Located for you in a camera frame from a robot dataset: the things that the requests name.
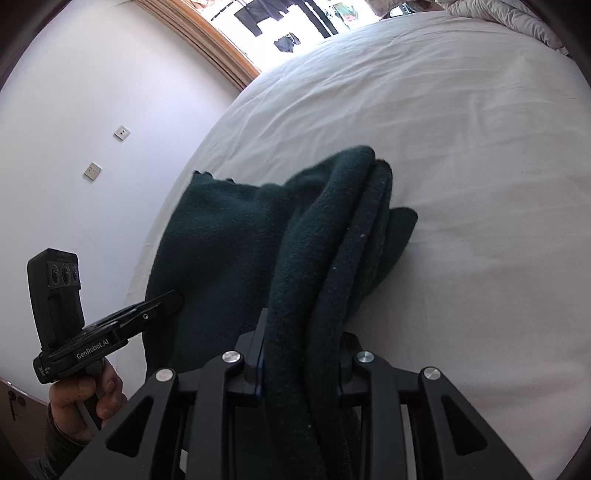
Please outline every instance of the electrical socket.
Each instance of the electrical socket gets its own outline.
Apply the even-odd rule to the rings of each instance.
[[[119,138],[119,140],[123,141],[125,140],[129,134],[131,132],[129,130],[127,130],[123,125],[121,125],[121,127],[119,127],[116,132],[114,133],[114,135]]]
[[[96,178],[99,176],[101,170],[102,168],[100,168],[96,163],[93,162],[88,166],[88,168],[84,172],[84,175],[90,178],[91,181],[95,181]]]

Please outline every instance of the curtain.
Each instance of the curtain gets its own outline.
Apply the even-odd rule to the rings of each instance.
[[[250,60],[186,1],[134,1],[189,42],[239,90],[259,75]]]

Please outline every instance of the triangular cutout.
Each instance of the triangular cutout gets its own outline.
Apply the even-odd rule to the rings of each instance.
[[[119,452],[128,457],[135,457],[144,437],[154,399],[146,397],[135,410],[128,415],[117,431],[107,440],[106,446],[112,452]]]
[[[466,414],[462,412],[452,398],[444,395],[441,398],[441,403],[443,403],[456,453],[463,456],[484,450],[486,448],[486,439],[468,420]]]

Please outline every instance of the sweater sleeve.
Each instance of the sweater sleeve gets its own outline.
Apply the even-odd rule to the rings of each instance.
[[[28,460],[27,469],[35,480],[57,480],[85,446],[85,443],[69,438],[57,428],[50,407],[47,415],[45,455]]]

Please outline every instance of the white bed sheet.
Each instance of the white bed sheet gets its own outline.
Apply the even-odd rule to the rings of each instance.
[[[397,367],[440,367],[533,477],[553,480],[591,425],[591,90],[532,38],[416,14],[261,75],[170,193],[128,300],[143,299],[193,170],[281,183],[358,144],[392,165],[391,203],[419,220],[350,329]],[[119,361],[131,391],[140,349]]]

